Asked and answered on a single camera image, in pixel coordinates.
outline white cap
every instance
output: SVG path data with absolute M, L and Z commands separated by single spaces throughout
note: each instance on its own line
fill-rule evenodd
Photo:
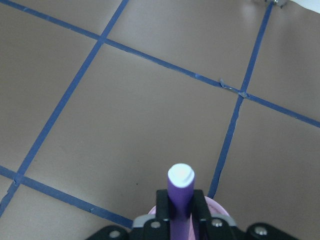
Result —
M 195 179 L 195 172 L 189 165 L 177 163 L 169 169 L 168 178 L 177 188 L 185 188 Z

